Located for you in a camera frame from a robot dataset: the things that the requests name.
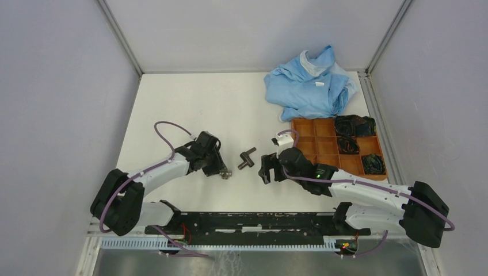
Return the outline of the dark metal faucet tee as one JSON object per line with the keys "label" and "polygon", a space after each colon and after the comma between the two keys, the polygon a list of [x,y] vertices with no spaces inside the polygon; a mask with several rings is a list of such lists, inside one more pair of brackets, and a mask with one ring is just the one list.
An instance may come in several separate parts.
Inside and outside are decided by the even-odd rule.
{"label": "dark metal faucet tee", "polygon": [[238,169],[242,170],[245,167],[253,167],[254,161],[251,159],[250,155],[256,151],[256,147],[253,147],[247,151],[242,152],[239,156],[242,159],[242,163],[238,165]]}

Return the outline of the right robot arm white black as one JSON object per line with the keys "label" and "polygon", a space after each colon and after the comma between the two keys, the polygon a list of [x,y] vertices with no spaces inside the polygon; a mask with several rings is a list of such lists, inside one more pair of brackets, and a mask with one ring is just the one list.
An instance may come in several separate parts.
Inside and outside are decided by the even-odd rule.
{"label": "right robot arm white black", "polygon": [[296,147],[263,155],[258,174],[265,184],[292,181],[313,195],[341,200],[332,219],[340,235],[378,229],[438,248],[444,232],[455,230],[448,205],[425,182],[408,186],[373,181],[328,164],[313,164]]}

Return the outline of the small grey faucet fitting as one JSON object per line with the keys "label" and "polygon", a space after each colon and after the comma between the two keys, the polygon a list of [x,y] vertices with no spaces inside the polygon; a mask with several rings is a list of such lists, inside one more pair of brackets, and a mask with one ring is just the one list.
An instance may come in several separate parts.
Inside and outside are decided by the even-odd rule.
{"label": "small grey faucet fitting", "polygon": [[221,177],[221,179],[223,180],[228,180],[232,177],[232,171],[230,170],[227,170],[227,171],[221,171],[219,173],[219,176]]}

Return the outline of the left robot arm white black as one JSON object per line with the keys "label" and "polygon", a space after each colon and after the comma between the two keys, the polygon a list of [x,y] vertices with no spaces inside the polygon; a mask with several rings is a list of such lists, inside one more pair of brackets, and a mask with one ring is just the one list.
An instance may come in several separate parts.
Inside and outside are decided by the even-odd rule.
{"label": "left robot arm white black", "polygon": [[220,140],[209,132],[177,148],[170,155],[140,172],[123,172],[116,168],[105,177],[90,206],[90,213],[99,219],[101,232],[118,236],[138,226],[160,226],[168,234],[176,233],[181,219],[169,204],[146,202],[144,198],[164,184],[201,170],[206,177],[227,171],[220,154]]}

